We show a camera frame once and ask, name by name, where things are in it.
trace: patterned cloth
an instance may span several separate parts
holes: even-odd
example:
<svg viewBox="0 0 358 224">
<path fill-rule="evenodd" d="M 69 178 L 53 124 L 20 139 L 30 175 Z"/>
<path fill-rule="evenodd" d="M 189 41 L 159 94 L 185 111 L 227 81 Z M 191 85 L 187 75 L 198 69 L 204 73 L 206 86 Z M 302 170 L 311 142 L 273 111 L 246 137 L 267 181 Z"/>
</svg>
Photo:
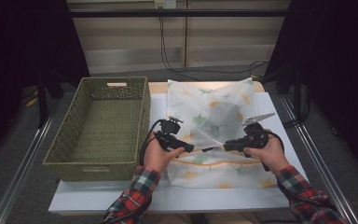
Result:
<svg viewBox="0 0 358 224">
<path fill-rule="evenodd" d="M 294 166 L 286 167 L 276 176 L 293 214 L 302 223 L 347 223 L 334 208 L 317 206 L 298 199 L 305 198 L 311 202 L 329 205 L 327 194 L 313 189 Z M 160 174 L 152 169 L 138 166 L 130 187 L 106 210 L 104 221 L 109 223 L 109 219 L 125 216 L 147 204 L 160 178 Z M 138 217 L 124 218 L 117 223 L 143 223 L 145 217 L 146 212 Z"/>
</svg>

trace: black curtain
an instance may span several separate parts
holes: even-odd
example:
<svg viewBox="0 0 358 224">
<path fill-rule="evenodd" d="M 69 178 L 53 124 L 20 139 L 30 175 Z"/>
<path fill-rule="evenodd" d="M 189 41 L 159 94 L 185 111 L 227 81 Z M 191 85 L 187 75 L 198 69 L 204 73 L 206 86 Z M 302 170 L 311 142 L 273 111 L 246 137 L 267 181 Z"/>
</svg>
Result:
<svg viewBox="0 0 358 224">
<path fill-rule="evenodd" d="M 266 76 L 282 92 L 299 76 L 358 159 L 358 0 L 292 0 L 290 8 L 312 13 L 285 18 Z"/>
<path fill-rule="evenodd" d="M 0 137 L 25 87 L 42 77 L 76 86 L 90 73 L 65 0 L 0 0 Z"/>
</svg>

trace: white tabletop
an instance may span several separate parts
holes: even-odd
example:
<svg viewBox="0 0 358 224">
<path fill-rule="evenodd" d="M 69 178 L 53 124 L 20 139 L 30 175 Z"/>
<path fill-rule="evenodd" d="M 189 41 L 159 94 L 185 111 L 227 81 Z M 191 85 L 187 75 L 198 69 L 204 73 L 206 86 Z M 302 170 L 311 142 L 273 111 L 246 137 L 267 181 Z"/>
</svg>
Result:
<svg viewBox="0 0 358 224">
<path fill-rule="evenodd" d="M 266 92 L 255 94 L 259 114 L 275 112 L 276 115 L 262 120 L 264 128 L 271 129 L 283 140 L 287 160 L 306 177 L 292 144 L 282 126 L 275 107 Z M 153 93 L 150 121 L 165 119 L 167 94 Z M 130 185 L 130 181 L 63 182 L 57 187 L 49 212 L 63 216 L 103 214 L 107 207 Z M 287 207 L 287 199 L 278 188 L 256 189 L 185 189 L 171 186 L 163 174 L 150 213 L 198 213 L 262 210 Z"/>
</svg>

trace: cuff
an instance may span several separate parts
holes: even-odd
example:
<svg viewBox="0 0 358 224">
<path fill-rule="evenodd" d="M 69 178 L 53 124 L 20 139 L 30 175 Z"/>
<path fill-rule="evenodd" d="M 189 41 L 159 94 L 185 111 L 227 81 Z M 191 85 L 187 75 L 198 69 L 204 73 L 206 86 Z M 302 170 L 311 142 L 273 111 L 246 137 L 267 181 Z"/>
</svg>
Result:
<svg viewBox="0 0 358 224">
<path fill-rule="evenodd" d="M 288 166 L 276 174 L 278 182 L 289 192 L 298 194 L 311 189 L 310 183 L 298 172 L 294 166 Z"/>
<path fill-rule="evenodd" d="M 150 198 L 160 179 L 160 173 L 146 166 L 138 166 L 130 184 L 130 189 L 138 190 L 145 197 Z"/>
</svg>

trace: hand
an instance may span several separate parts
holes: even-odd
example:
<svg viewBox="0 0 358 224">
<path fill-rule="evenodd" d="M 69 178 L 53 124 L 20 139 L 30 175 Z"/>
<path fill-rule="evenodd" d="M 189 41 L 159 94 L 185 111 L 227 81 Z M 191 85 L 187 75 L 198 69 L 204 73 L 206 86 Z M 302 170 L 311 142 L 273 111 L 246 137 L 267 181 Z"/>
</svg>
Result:
<svg viewBox="0 0 358 224">
<path fill-rule="evenodd" d="M 281 146 L 281 142 L 275 136 L 268 135 L 268 143 L 264 148 L 251 148 L 246 147 L 244 150 L 251 156 L 256 156 L 264 162 L 270 171 L 276 175 L 280 170 L 290 165 L 284 156 L 284 152 Z"/>
<path fill-rule="evenodd" d="M 154 132 L 150 134 L 149 141 L 149 145 L 145 152 L 144 165 L 159 173 L 162 173 L 167 168 L 171 159 L 179 156 L 185 151 L 184 147 L 179 147 L 169 152 L 165 151 L 159 145 Z"/>
</svg>

